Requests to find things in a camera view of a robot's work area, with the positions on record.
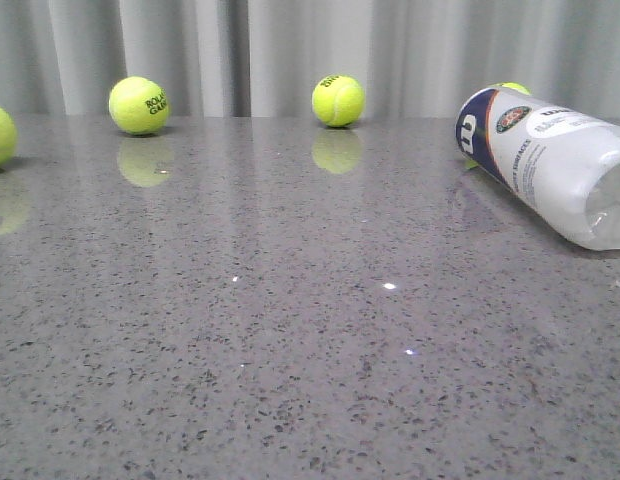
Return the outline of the white blue tennis ball can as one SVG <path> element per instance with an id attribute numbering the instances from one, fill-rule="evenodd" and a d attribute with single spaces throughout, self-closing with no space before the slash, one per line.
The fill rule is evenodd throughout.
<path id="1" fill-rule="evenodd" d="M 566 240 L 620 250 L 620 126 L 505 86 L 461 107 L 461 152 Z"/>

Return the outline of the centre yellow tennis ball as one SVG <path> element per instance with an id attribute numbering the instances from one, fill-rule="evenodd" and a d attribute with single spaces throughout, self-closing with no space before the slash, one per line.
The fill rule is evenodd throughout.
<path id="1" fill-rule="evenodd" d="M 345 127 L 357 121 L 365 106 L 365 92 L 354 78 L 329 75 L 321 79 L 312 93 L 315 116 L 329 127 Z"/>

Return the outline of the Roland Garros yellow tennis ball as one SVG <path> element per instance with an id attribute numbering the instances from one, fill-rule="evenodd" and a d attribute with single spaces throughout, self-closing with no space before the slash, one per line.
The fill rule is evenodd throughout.
<path id="1" fill-rule="evenodd" d="M 120 80 L 110 91 L 108 108 L 115 124 L 135 136 L 159 132 L 170 115 L 164 89 L 140 76 Z"/>

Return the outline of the right yellow tennis ball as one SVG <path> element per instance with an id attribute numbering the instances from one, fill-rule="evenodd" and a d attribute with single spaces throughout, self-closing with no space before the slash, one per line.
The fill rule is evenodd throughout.
<path id="1" fill-rule="evenodd" d="M 530 90 L 522 84 L 516 82 L 500 82 L 494 84 L 494 87 L 508 88 L 524 95 L 530 95 Z"/>

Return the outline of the far-left yellow tennis ball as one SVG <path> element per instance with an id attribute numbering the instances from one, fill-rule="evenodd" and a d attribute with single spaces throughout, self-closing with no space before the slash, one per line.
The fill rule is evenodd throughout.
<path id="1" fill-rule="evenodd" d="M 14 155 L 18 132 L 11 115 L 0 106 L 0 166 Z"/>

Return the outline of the grey pleated curtain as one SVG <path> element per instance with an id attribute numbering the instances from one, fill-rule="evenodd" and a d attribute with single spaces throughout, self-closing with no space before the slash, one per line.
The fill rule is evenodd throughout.
<path id="1" fill-rule="evenodd" d="M 176 115 L 296 117 L 330 74 L 369 117 L 452 117 L 514 81 L 620 118 L 620 1 L 0 1 L 0 105 L 102 113 L 139 75 Z"/>

